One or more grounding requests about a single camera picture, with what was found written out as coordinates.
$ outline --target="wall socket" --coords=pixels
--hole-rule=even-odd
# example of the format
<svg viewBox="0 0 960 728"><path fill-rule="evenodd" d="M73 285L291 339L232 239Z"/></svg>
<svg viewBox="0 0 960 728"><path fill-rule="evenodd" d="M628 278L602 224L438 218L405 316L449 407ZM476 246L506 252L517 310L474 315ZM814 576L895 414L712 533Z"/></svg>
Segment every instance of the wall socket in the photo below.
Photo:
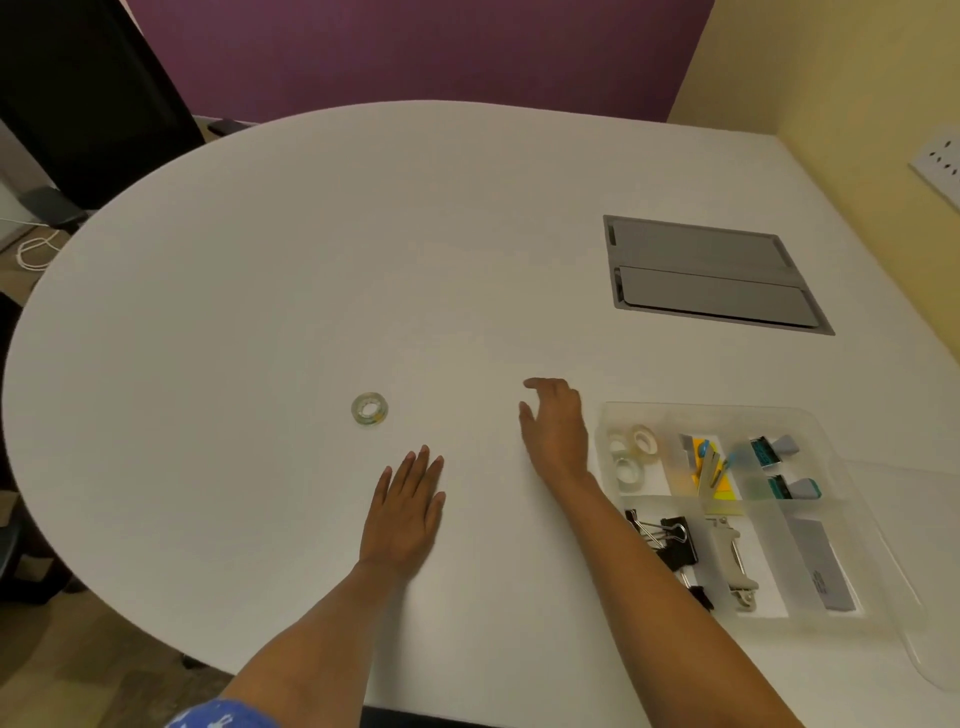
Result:
<svg viewBox="0 0 960 728"><path fill-rule="evenodd" d="M960 127L937 132L910 161L910 166L960 209Z"/></svg>

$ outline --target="white oval table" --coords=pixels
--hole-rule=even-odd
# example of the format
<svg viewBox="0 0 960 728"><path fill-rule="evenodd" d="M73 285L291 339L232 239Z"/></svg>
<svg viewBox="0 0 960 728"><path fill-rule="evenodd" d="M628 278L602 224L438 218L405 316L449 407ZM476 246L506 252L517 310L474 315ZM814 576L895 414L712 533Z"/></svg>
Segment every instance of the white oval table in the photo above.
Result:
<svg viewBox="0 0 960 728"><path fill-rule="evenodd" d="M615 309L608 213L779 234L836 336ZM960 473L960 369L775 138L441 102L284 119L136 184L31 297L3 414L67 564L231 671L347 573L378 474L428 443L444 524L369 701L638 725L518 436L532 375L590 427L605 400L793 405L844 457ZM390 414L365 429L370 390ZM745 646L809 726L960 708L897 645Z"/></svg>

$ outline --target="binder clip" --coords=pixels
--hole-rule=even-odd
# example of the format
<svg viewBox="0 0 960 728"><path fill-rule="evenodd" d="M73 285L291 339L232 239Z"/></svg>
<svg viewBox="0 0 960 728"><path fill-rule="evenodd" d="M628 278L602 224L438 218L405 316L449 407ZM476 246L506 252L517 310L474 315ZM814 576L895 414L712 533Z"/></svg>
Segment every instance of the binder clip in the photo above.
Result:
<svg viewBox="0 0 960 728"><path fill-rule="evenodd" d="M683 516L674 519L661 519L660 524L657 525L640 521L636 517L635 509L628 510L625 513L627 521L630 522L636 532L643 536L648 545L656 548L660 560L671 571L680 574L681 581L693 598L700 602L707 611L713 611L713 603L707 597L704 588L691 586L683 571L683 567L692 567L699 561L697 549L693 545L693 539L690 538L690 529L687 526L686 519Z"/></svg>

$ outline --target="hand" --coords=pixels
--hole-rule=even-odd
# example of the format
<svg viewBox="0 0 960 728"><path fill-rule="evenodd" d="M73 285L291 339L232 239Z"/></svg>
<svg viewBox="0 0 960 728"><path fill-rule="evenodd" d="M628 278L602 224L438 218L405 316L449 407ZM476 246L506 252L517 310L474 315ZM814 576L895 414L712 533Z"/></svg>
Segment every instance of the hand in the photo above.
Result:
<svg viewBox="0 0 960 728"><path fill-rule="evenodd" d="M427 468L426 445L414 459L411 451L396 470L393 483L389 466L373 491L373 502L360 541L360 563L385 566L409 580L420 570L433 547L446 493L434 493L444 469L438 457Z"/></svg>
<svg viewBox="0 0 960 728"><path fill-rule="evenodd" d="M523 386L536 389L540 397L536 419L530 405L520 403L523 444L537 474L556 495L558 488L582 482L587 475L588 437L580 393L565 379L533 378Z"/></svg>

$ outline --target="purple partition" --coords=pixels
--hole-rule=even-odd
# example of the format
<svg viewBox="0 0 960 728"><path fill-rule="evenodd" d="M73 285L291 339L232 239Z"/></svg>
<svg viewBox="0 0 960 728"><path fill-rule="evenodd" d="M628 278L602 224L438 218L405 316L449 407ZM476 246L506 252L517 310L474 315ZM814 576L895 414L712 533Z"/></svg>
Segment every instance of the purple partition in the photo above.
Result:
<svg viewBox="0 0 960 728"><path fill-rule="evenodd" d="M194 113L455 99L662 121L712 0L130 0Z"/></svg>

